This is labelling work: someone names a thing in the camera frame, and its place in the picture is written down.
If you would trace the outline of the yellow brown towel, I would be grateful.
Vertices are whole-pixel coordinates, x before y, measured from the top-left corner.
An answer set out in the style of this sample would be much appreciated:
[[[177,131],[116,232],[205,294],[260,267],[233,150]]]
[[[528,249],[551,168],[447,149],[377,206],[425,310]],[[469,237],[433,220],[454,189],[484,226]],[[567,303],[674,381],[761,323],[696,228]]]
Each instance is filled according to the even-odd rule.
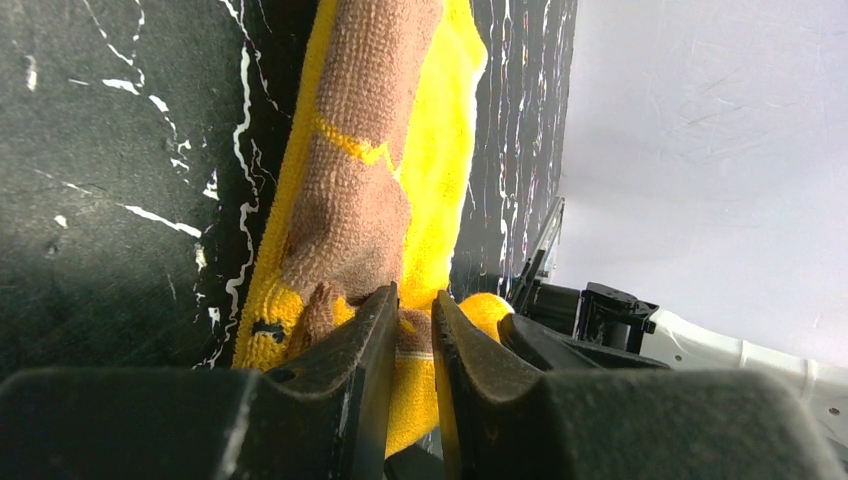
[[[396,284],[385,452],[439,422],[431,306],[450,263],[488,59],[466,1],[322,1],[233,364],[282,365]]]

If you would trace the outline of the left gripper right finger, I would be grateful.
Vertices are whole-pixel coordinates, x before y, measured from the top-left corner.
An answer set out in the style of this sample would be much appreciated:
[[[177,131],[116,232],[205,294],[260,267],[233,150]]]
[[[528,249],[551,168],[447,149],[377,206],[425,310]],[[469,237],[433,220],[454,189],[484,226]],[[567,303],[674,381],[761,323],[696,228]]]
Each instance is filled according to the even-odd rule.
[[[474,326],[444,291],[433,301],[432,321],[446,477],[549,478],[542,373]]]

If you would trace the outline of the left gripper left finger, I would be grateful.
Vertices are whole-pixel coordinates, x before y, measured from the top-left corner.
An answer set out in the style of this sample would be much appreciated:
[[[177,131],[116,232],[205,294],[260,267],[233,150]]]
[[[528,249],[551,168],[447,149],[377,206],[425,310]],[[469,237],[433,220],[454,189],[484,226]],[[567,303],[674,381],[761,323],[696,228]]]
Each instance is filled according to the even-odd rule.
[[[379,479],[399,327],[394,283],[284,365],[245,371],[228,479]]]

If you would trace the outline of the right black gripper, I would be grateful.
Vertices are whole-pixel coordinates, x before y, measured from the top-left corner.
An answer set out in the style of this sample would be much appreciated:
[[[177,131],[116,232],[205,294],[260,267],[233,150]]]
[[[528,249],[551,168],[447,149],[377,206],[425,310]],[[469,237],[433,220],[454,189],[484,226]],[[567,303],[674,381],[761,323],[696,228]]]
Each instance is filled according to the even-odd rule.
[[[501,319],[500,342],[540,370],[670,369],[637,355],[644,336],[656,330],[654,303],[595,282],[578,290],[541,281],[520,287],[507,301],[525,317]]]

